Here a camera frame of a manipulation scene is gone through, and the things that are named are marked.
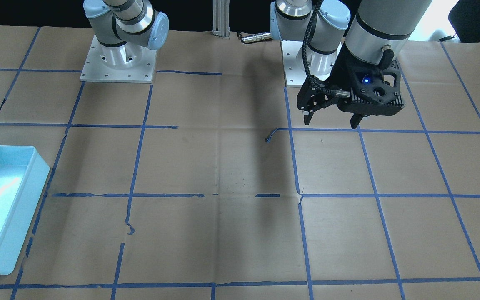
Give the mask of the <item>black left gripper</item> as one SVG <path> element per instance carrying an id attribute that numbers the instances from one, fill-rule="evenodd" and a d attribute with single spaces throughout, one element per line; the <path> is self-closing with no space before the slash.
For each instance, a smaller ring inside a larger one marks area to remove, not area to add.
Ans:
<path id="1" fill-rule="evenodd" d="M 349 99 L 350 91 L 330 88 L 316 76 L 308 75 L 297 94 L 297 108 L 303 111 L 304 125 L 308 126 L 316 111 Z M 364 118 L 364 114 L 354 113 L 350 119 L 351 128 L 356 129 Z"/>

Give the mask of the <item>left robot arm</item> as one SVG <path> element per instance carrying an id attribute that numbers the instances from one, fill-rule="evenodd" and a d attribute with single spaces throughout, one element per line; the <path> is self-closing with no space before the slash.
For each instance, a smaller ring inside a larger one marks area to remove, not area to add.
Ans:
<path id="1" fill-rule="evenodd" d="M 272 2 L 272 39 L 302 43 L 305 80 L 296 101 L 304 124 L 332 105 L 352 114 L 353 129 L 368 116 L 393 116 L 405 108 L 395 59 L 430 4 L 362 0 L 352 15 L 339 0 Z"/>

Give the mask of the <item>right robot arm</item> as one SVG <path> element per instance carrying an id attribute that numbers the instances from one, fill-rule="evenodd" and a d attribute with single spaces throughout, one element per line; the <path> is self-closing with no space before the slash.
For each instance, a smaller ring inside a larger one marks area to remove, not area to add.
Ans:
<path id="1" fill-rule="evenodd" d="M 87 29 L 0 26 L 0 138 L 58 145 L 51 179 L 68 200 L 127 199 L 131 212 L 154 64 L 168 35 L 148 0 L 86 0 Z"/>

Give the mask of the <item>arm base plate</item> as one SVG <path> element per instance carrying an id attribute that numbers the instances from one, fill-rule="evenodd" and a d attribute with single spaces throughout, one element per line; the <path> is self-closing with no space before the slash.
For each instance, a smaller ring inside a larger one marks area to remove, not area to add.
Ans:
<path id="1" fill-rule="evenodd" d="M 285 86 L 300 88 L 306 78 L 302 58 L 302 42 L 293 40 L 282 40 L 282 64 L 285 72 Z M 309 72 L 320 80 L 326 80 L 336 62 L 343 43 L 340 42 L 337 51 L 323 55 L 307 48 L 306 55 L 309 63 Z"/>
<path id="2" fill-rule="evenodd" d="M 130 42 L 118 47 L 106 47 L 94 36 L 80 80 L 93 83 L 151 84 L 157 56 L 158 51 Z"/>

